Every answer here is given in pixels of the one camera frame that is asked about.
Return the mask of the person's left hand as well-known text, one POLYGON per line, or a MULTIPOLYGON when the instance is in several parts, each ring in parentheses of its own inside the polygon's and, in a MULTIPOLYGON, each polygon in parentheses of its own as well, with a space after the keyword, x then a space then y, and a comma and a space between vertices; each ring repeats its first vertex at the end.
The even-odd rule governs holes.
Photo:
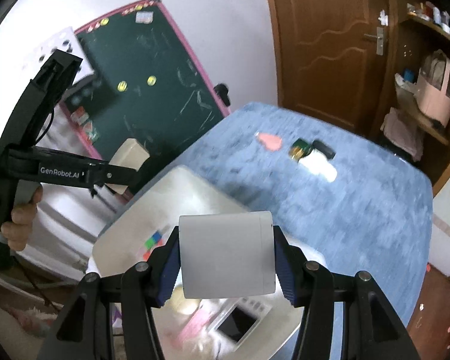
POLYGON ((32 234, 32 223, 37 214, 37 205, 43 197, 40 184, 31 200, 26 204, 16 205, 11 212, 11 221, 1 226, 1 232, 12 251, 22 251, 32 234))

